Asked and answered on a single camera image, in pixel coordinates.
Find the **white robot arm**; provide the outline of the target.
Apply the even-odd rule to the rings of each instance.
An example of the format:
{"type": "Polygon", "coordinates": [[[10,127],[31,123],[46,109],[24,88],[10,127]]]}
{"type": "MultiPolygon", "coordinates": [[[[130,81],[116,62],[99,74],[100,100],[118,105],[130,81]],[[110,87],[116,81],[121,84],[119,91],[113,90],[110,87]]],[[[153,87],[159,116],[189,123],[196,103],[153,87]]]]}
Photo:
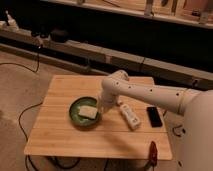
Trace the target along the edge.
{"type": "Polygon", "coordinates": [[[98,110],[114,107],[120,95],[184,116],[179,171],[213,170],[213,90],[138,84],[124,70],[102,79],[98,110]]]}

